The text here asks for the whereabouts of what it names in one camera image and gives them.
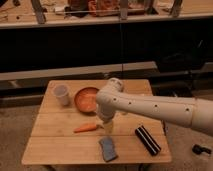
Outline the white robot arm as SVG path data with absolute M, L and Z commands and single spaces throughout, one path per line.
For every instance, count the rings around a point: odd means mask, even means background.
M 123 92 L 120 79 L 110 78 L 98 91 L 98 116 L 111 121 L 117 110 L 162 120 L 213 137 L 213 101 L 189 97 L 165 97 Z

